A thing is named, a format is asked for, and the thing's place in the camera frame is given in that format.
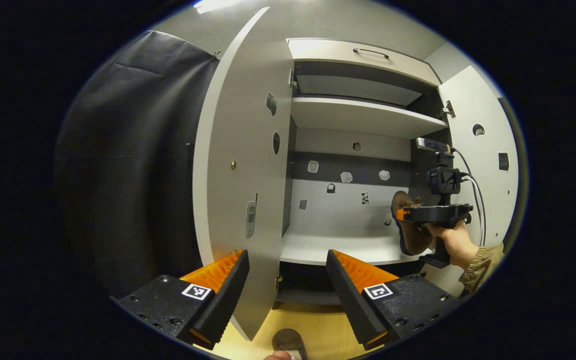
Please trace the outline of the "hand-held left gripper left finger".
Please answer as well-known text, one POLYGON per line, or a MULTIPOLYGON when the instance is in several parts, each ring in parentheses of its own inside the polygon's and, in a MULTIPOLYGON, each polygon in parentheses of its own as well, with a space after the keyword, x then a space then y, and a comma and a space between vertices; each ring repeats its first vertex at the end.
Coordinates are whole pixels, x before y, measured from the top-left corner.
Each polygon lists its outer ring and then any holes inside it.
POLYGON ((249 271, 249 252, 242 249, 181 277, 158 275, 118 303, 170 337, 213 350, 233 316, 249 271))

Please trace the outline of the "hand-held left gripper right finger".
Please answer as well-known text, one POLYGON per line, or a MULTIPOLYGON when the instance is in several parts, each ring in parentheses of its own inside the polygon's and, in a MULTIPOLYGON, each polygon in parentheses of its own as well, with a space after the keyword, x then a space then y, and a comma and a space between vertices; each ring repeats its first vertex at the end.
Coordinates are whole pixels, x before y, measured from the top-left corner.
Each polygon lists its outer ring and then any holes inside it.
POLYGON ((366 351, 413 337, 461 305, 421 274, 396 276, 334 249, 327 252, 326 271, 366 351))

